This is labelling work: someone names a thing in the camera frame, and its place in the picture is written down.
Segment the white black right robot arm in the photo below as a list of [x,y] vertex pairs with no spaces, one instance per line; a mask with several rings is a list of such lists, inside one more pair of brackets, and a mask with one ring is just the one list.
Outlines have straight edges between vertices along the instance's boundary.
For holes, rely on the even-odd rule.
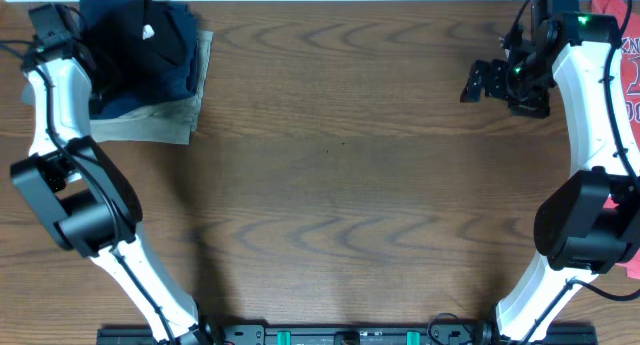
[[544,118],[550,93],[564,104],[570,173],[539,207],[534,257],[514,289],[494,308],[485,344],[580,344],[590,331],[552,326],[571,298],[591,289],[639,249],[639,150],[621,89],[621,36],[610,15],[546,10],[532,18],[529,38],[514,26],[507,57],[477,61],[461,100],[503,100],[518,115]]

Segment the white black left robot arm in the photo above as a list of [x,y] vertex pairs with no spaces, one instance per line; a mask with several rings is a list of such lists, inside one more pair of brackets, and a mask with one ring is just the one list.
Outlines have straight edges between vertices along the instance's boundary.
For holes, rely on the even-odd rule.
[[79,42],[37,42],[21,55],[35,92],[34,140],[12,164],[13,185],[54,242],[102,268],[150,327],[154,344],[221,344],[224,336],[171,277],[146,238],[131,184],[91,137]]

